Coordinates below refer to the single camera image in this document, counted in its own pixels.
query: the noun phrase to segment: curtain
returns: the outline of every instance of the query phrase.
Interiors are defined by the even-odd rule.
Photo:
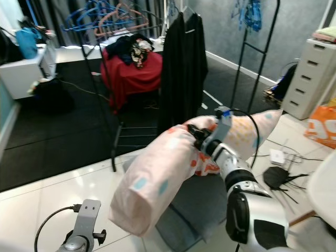
[[[21,6],[25,6],[25,0],[19,0]],[[163,0],[108,0],[111,5],[116,6],[119,1],[134,5],[134,9],[141,11],[147,10],[154,13],[159,18],[163,17]],[[86,0],[30,0],[32,8],[39,25],[43,25],[48,29],[54,30],[57,36],[59,46],[79,45],[78,34],[74,31],[64,31],[62,25],[65,24],[66,18],[74,11],[84,8]],[[83,23],[91,23],[94,17],[85,17]],[[155,18],[149,16],[149,25],[158,25]],[[144,33],[148,37],[157,38],[161,28],[150,29]],[[96,45],[97,40],[93,30],[81,32],[81,37],[85,44]]]

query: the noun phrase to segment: white tile floor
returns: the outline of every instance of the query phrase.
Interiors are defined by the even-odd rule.
[[[324,159],[332,149],[315,143],[302,134],[305,122],[297,121],[289,115],[283,115],[270,135],[269,139],[295,149],[309,158]],[[269,148],[278,149],[279,146],[266,141],[260,148],[259,155],[268,154]],[[54,176],[33,184],[22,186],[4,193],[0,193],[0,240],[15,247],[24,247],[33,251],[34,237],[42,221],[55,210],[75,203],[81,203],[86,198],[101,200],[99,216],[95,231],[107,230],[107,239],[95,250],[100,252],[170,252],[171,250],[160,238],[157,231],[144,238],[129,235],[107,220],[109,204],[119,182],[123,176],[122,162],[127,161],[136,153],[120,156],[116,160],[116,173],[111,171],[110,161],[77,169],[65,174]],[[318,161],[304,161],[293,165],[293,173],[313,172],[319,165]],[[263,171],[270,166],[267,157],[258,157],[254,173],[261,183]],[[297,183],[305,185],[305,179]],[[307,197],[302,190],[291,189],[290,195],[299,201],[299,205],[275,193],[286,208],[289,220],[311,210]],[[63,242],[65,235],[72,230],[77,215],[72,211],[63,212],[52,218],[42,230],[39,239],[39,252],[55,251]],[[334,251],[336,241],[331,238],[322,222],[317,218],[294,226],[288,237],[288,243],[302,251]],[[229,240],[224,226],[218,227],[212,240],[205,244],[199,242],[190,252],[234,251],[236,244]]]

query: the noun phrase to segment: white cabinet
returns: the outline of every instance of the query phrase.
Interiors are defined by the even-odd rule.
[[[335,71],[336,45],[308,39],[281,107],[297,119],[308,118]]]
[[[52,41],[38,44],[34,59],[24,59],[0,66],[0,78],[13,99],[29,97],[28,89],[34,81],[52,78],[56,72],[56,49]]]

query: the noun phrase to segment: orange bag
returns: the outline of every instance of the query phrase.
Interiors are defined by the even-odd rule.
[[[336,107],[318,107],[308,122],[306,137],[336,149]]]

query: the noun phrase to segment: white baseboard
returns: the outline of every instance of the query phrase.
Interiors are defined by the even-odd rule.
[[[10,113],[5,121],[5,124],[0,132],[0,160],[2,158],[2,155],[4,153],[4,150],[6,149],[7,142],[9,140],[10,134],[12,132],[12,129],[14,127],[16,118],[20,112],[20,105],[18,103],[15,103],[12,109],[10,110]]]
[[[231,61],[229,61],[229,60],[227,60],[227,59],[224,59],[224,58],[222,58],[222,57],[220,57],[220,56],[218,56],[218,55],[215,55],[215,54],[213,54],[212,52],[206,51],[206,55],[207,55],[209,58],[212,58],[212,59],[214,59],[214,60],[217,60],[218,62],[220,62],[220,63],[222,63],[222,64],[224,64],[224,65],[226,65],[226,66],[228,66],[228,67],[231,67],[231,68],[233,68],[233,69],[235,69],[235,70],[238,69],[238,64],[235,64],[235,63],[233,63],[233,62],[231,62]],[[254,78],[254,79],[257,79],[258,74],[257,74],[256,72],[253,72],[253,71],[251,71],[251,70],[248,70],[248,69],[245,68],[245,67],[240,67],[240,71],[241,71],[242,73],[246,74],[246,75],[249,75],[250,77],[252,77],[252,78]],[[264,77],[264,76],[260,76],[259,81],[260,81],[261,83],[264,83],[264,84],[270,86],[270,87],[271,87],[271,86],[274,86],[274,85],[277,84],[276,81],[273,81],[273,80],[271,80],[271,79],[268,79],[268,78],[266,78],[266,77]]]

